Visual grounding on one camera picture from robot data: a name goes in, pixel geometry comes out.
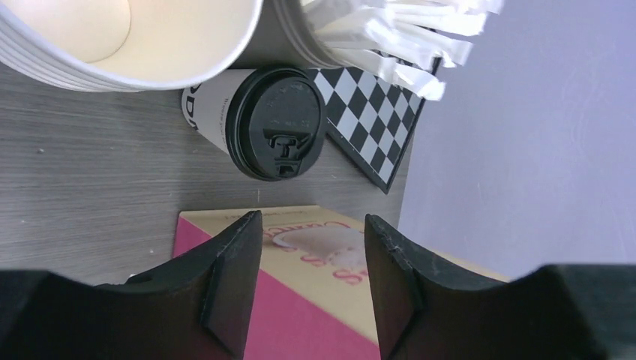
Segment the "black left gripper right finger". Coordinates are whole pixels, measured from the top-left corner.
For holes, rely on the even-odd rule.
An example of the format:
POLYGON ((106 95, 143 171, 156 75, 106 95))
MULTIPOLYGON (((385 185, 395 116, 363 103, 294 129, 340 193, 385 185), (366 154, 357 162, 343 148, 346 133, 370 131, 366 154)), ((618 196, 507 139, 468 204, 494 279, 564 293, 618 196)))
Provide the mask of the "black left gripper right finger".
POLYGON ((633 359, 635 267, 544 265, 504 282, 364 222, 383 359, 633 359))

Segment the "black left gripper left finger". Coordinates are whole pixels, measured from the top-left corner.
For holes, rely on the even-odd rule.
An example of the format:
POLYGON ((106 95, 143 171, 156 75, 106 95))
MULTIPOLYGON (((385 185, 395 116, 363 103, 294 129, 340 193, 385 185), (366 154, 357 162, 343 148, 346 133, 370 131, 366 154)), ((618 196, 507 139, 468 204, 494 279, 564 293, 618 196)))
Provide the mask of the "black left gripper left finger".
POLYGON ((260 211, 123 284, 1 272, 3 359, 241 359, 263 248, 260 211))

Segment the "yellow pink paper bag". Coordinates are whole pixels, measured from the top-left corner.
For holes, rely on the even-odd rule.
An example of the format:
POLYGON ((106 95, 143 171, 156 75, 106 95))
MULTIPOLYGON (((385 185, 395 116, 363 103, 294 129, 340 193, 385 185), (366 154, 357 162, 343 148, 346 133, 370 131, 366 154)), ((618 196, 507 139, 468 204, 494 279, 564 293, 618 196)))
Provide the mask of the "yellow pink paper bag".
POLYGON ((263 208, 246 359, 391 359, 420 305, 413 271, 365 225, 317 205, 263 208))

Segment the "stack of paper cups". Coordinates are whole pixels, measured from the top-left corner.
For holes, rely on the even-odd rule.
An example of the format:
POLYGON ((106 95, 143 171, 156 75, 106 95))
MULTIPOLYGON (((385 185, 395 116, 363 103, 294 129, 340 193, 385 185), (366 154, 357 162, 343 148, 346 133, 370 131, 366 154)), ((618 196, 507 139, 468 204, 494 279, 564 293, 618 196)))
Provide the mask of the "stack of paper cups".
POLYGON ((75 92, 182 89, 247 47, 261 1, 3 1, 1 62, 75 92))

